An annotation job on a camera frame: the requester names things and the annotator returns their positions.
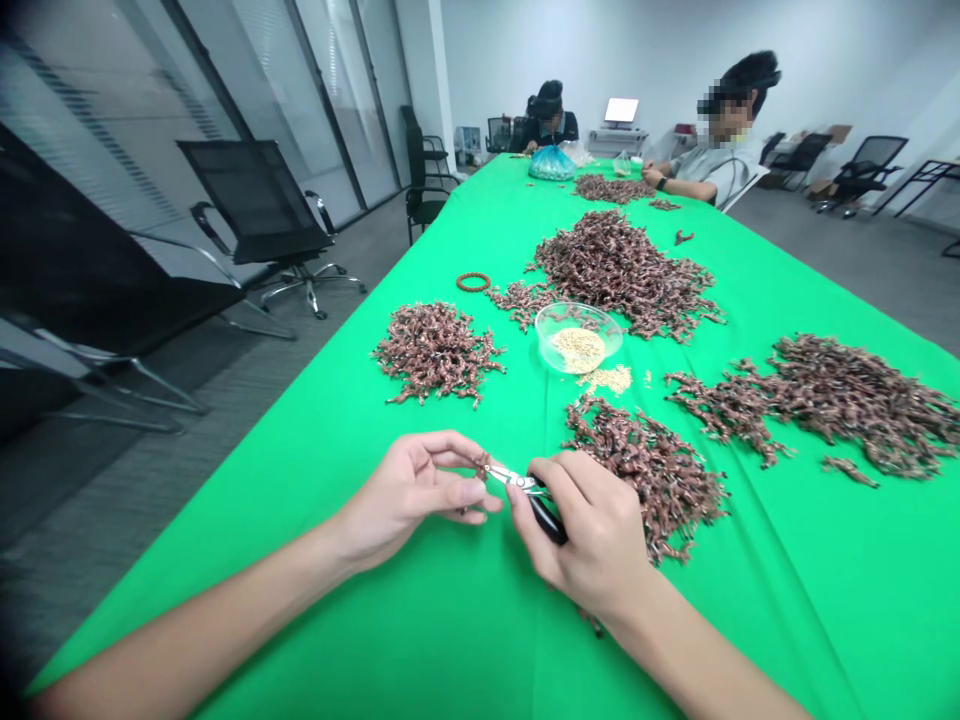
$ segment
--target chair back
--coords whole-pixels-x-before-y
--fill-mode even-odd
[[[855,165],[859,163],[875,165],[877,168],[877,172],[873,173],[875,177],[900,154],[906,144],[907,138],[894,135],[871,135],[860,145],[851,162]]]
[[[832,135],[825,133],[810,133],[807,135],[790,154],[790,159],[786,163],[788,169],[806,172],[812,168],[817,158],[820,157],[820,153],[832,139]]]
[[[510,118],[489,118],[487,120],[487,128],[490,132],[487,141],[487,152],[507,152],[510,149],[510,140],[512,137]]]
[[[763,163],[766,161],[767,155],[769,155],[773,151],[773,149],[780,144],[780,141],[783,140],[783,138],[785,138],[786,136],[787,136],[786,133],[774,133],[773,136],[769,140],[767,140],[767,144],[763,146],[763,150],[760,152],[761,165],[763,165]]]
[[[236,236],[237,262],[249,256],[251,248],[259,257],[272,247],[282,257],[287,254],[285,248],[301,247],[299,239],[305,234],[315,236],[318,247],[333,244],[317,224],[275,141],[179,141],[177,145]]]
[[[400,112],[406,125],[407,161],[410,163],[410,192],[407,194],[407,214],[411,215],[423,202],[421,188],[427,185],[427,161],[423,155],[423,130],[417,123],[410,105],[401,105]]]
[[[2,126],[0,145],[0,316],[62,326],[168,279],[123,228]]]

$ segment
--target pliers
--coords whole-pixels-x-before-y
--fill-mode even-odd
[[[530,498],[530,505],[533,507],[533,514],[537,518],[537,523],[543,528],[553,542],[557,545],[563,545],[567,542],[567,531],[554,513],[543,502],[544,498],[551,500],[550,491],[544,488],[543,482],[534,475],[520,475],[507,470],[498,465],[484,465],[484,471],[487,477],[493,477],[504,485],[516,485],[527,497]]]

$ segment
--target green tablecloth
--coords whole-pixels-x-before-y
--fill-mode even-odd
[[[572,182],[529,179],[527,165],[501,156],[453,193],[37,686],[328,517],[401,433],[453,427],[520,469],[559,449],[569,436],[564,407],[583,388],[544,370],[532,331],[521,334],[486,297],[454,286],[471,270],[501,286],[539,279],[522,271],[543,237],[587,210],[612,207],[573,196]],[[601,169],[610,174],[609,163]],[[669,255],[714,273],[709,296],[729,324],[703,323],[688,347],[628,337],[614,360],[633,368],[634,384],[614,402],[643,408],[692,442],[710,469],[728,473],[733,495],[732,517],[697,532],[690,564],[668,560],[664,571],[818,718],[955,713],[960,536],[952,526],[960,461],[946,462],[943,476],[925,484],[869,468],[882,483],[871,490],[823,473],[827,446],[776,425],[775,437],[799,455],[761,471],[759,456],[707,439],[698,420],[665,402],[663,374],[682,370],[713,382],[730,360],[759,362],[794,331],[869,348],[953,397],[960,397],[960,364],[713,208],[677,202],[683,209],[671,213],[645,200],[626,212]],[[696,238],[674,247],[678,229]],[[403,235],[398,227],[397,242]],[[369,352],[391,311],[435,299],[455,301],[478,330],[489,326],[508,347],[501,357],[508,373],[489,376],[477,411],[456,398],[384,405],[400,383],[383,376]],[[859,457],[853,446],[830,454]],[[395,560],[340,588],[271,642],[200,713],[398,720],[676,714],[612,640],[598,642],[571,603],[547,591],[506,513],[479,531],[426,523]]]

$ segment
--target white monitor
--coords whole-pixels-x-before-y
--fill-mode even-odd
[[[639,100],[631,98],[610,98],[607,102],[607,114],[603,119],[606,122],[633,122],[637,114]]]

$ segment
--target person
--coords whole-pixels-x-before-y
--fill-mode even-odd
[[[104,650],[42,691],[32,709],[48,720],[189,715],[303,611],[393,557],[428,515],[476,527],[499,512],[503,502],[483,482],[451,471],[483,455],[452,430],[400,438],[329,520]],[[530,472],[550,490],[569,535],[554,545],[528,496],[508,486],[534,570],[599,619],[681,710],[808,717],[650,564],[634,490],[582,452],[535,459]]]
[[[527,154],[564,140],[579,140],[580,128],[572,112],[563,109],[563,83],[547,80],[527,99],[527,121],[520,147]]]
[[[644,163],[643,180],[657,190],[723,205],[741,190],[760,165],[762,147],[750,128],[780,82],[771,50],[743,58],[723,74],[699,104],[709,118],[709,137],[672,161]]]

